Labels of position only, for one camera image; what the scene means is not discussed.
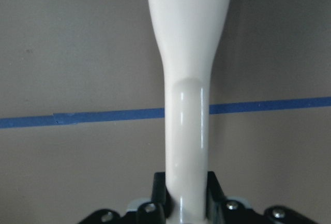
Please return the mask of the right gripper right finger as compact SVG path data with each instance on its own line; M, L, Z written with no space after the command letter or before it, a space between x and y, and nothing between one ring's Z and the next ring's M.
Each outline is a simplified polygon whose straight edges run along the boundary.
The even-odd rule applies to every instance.
M316 223L299 212L282 205L267 208L263 214L244 204L243 200L228 198L213 171L207 174L208 223Z

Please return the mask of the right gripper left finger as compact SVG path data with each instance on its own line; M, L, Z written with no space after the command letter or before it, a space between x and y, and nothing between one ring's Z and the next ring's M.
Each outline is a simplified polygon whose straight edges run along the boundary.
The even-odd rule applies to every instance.
M171 212L171 203L165 176L164 172L154 174L151 200L139 204L136 210L127 211L124 216L120 216L114 210L100 209L85 217L80 224L166 223L166 218Z

